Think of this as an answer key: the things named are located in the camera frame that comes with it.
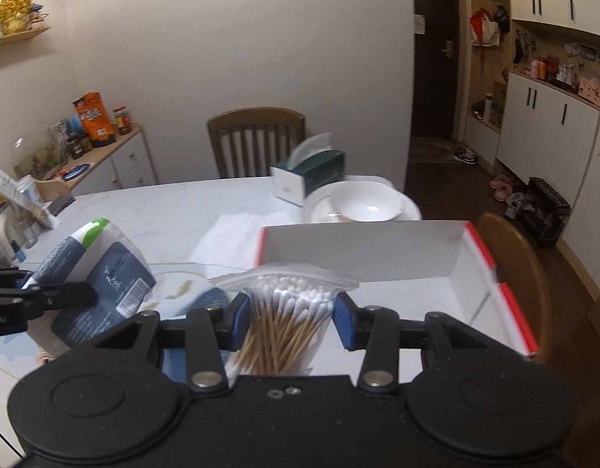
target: wooden chair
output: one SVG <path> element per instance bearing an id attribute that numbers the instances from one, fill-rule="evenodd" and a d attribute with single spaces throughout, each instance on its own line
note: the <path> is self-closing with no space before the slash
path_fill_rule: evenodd
<path id="1" fill-rule="evenodd" d="M 270 165 L 304 140 L 304 116 L 278 107 L 229 111 L 211 118 L 207 127 L 220 178 L 269 176 Z"/>
<path id="2" fill-rule="evenodd" d="M 497 263 L 497 278 L 507 282 L 538 342 L 537 362 L 545 364 L 551 344 L 551 311 L 547 277 L 533 248 L 507 220 L 484 213 L 476 229 Z"/>

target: white box with red edge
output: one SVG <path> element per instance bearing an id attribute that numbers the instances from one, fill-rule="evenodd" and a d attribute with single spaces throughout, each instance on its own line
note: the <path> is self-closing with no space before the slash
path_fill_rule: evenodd
<path id="1" fill-rule="evenodd" d="M 523 355 L 536 340 L 495 261 L 471 222 L 325 223 L 265 227 L 256 265 L 308 262 L 351 271 L 360 287 L 348 292 L 358 306 L 391 308 L 423 320 L 442 311 Z M 348 352 L 331 322 L 309 368 L 312 375 L 349 374 L 356 382 L 364 351 Z M 400 382 L 422 370 L 419 350 L 400 350 Z"/>

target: white bowl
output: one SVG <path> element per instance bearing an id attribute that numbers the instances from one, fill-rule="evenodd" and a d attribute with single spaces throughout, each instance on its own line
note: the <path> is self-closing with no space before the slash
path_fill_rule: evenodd
<path id="1" fill-rule="evenodd" d="M 402 212 L 402 196 L 375 181 L 346 181 L 330 194 L 330 205 L 355 222 L 386 222 Z"/>

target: orange snack bag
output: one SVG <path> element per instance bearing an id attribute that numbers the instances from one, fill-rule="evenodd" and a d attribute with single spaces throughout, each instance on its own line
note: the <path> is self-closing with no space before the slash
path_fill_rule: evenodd
<path id="1" fill-rule="evenodd" d="M 100 93 L 87 93 L 73 104 L 92 146 L 101 148 L 116 142 L 116 133 Z"/>

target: gold decoration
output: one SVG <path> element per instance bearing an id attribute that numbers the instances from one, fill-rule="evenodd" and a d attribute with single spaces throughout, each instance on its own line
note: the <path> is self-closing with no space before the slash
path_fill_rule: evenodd
<path id="1" fill-rule="evenodd" d="M 27 16 L 31 11 L 31 0 L 1 0 L 0 26 L 4 35 L 23 32 L 27 29 Z"/>

